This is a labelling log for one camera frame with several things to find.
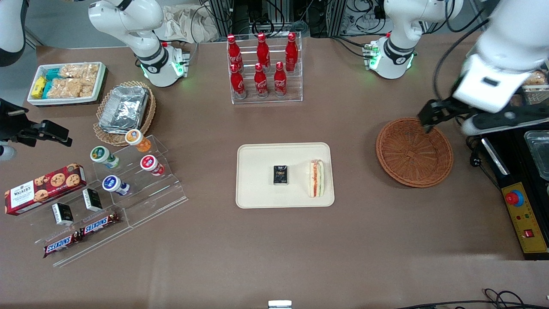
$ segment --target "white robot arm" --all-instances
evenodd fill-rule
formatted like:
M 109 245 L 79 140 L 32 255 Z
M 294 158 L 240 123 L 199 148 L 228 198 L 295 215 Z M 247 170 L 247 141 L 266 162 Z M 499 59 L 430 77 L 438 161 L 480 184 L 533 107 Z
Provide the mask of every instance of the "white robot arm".
M 25 48 L 27 0 L 0 0 L 0 67 L 14 64 Z
M 127 44 L 153 85 L 167 87 L 184 74 L 183 53 L 164 47 L 153 33 L 164 20 L 155 0 L 101 0 L 89 5 L 93 26 Z
M 530 73 L 549 56 L 549 1 L 502 0 L 464 62 L 452 95 L 430 100 L 418 114 L 426 131 L 468 114 L 466 135 L 479 135 L 549 120 L 545 104 L 508 105 Z
M 404 75 L 413 58 L 421 35 L 420 21 L 438 23 L 453 19 L 459 14 L 463 0 L 455 0 L 452 6 L 446 6 L 444 0 L 384 0 L 384 9 L 393 21 L 393 30 L 389 37 L 382 37 L 366 45 L 367 69 L 379 76 L 396 79 Z

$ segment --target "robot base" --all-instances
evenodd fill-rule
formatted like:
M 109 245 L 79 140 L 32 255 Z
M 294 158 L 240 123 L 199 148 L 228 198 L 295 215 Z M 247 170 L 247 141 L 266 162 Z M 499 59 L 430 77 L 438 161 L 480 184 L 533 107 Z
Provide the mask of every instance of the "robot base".
M 404 72 L 412 65 L 413 55 L 402 62 L 402 64 L 394 64 L 393 60 L 387 56 L 383 48 L 386 37 L 382 37 L 377 41 L 372 41 L 369 45 L 362 48 L 364 55 L 364 65 L 367 70 L 376 72 L 379 76 L 386 79 L 397 79 L 404 75 Z
M 173 85 L 178 79 L 187 76 L 189 54 L 183 54 L 181 49 L 173 46 L 165 47 L 168 51 L 168 61 L 158 73 L 147 72 L 143 66 L 145 77 L 156 87 L 168 87 Z

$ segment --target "red lid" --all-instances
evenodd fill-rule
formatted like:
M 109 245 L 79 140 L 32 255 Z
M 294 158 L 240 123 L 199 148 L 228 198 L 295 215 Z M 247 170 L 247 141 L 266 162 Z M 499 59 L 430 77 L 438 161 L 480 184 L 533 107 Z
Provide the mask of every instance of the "red lid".
M 144 156 L 141 159 L 141 168 L 144 170 L 148 170 L 156 165 L 156 158 L 154 156 L 151 156 L 150 154 Z

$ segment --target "round woven basket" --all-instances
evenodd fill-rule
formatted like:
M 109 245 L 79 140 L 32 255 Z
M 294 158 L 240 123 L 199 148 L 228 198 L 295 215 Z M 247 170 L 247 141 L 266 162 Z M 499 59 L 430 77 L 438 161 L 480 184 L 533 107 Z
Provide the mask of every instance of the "round woven basket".
M 376 141 L 383 169 L 398 182 L 411 187 L 430 187 L 443 181 L 452 170 L 452 147 L 442 132 L 429 134 L 417 118 L 399 118 L 387 123 Z
M 145 110 L 145 115 L 143 115 L 143 123 L 140 128 L 141 133 L 143 133 L 143 135 L 146 136 L 145 133 L 149 129 L 151 122 L 153 122 L 154 112 L 156 111 L 156 99 L 154 98 L 152 90 L 149 88 L 149 86 L 147 86 L 146 84 L 140 81 L 127 81 L 127 82 L 123 82 L 122 84 L 119 84 L 119 86 L 127 86 L 127 87 L 139 86 L 149 91 L 149 99 L 147 100 L 147 109 Z M 97 113 L 96 113 L 97 120 L 101 119 L 101 115 L 103 114 L 103 110 L 105 110 L 105 105 L 109 100 L 111 93 L 113 93 L 112 89 L 103 98 L 103 100 L 101 101 L 101 104 L 97 108 Z M 93 124 L 93 131 L 96 133 L 96 136 L 98 139 L 108 144 L 119 146 L 119 147 L 128 145 L 128 143 L 126 143 L 124 134 L 106 133 L 99 127 L 99 123 Z

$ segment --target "blue lid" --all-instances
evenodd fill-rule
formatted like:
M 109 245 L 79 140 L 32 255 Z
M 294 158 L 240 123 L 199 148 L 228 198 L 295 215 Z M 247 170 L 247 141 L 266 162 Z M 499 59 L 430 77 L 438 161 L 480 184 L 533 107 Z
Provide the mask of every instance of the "blue lid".
M 107 176 L 103 180 L 103 188 L 105 190 L 110 190 L 116 186 L 116 182 L 118 181 L 117 177 L 115 175 Z

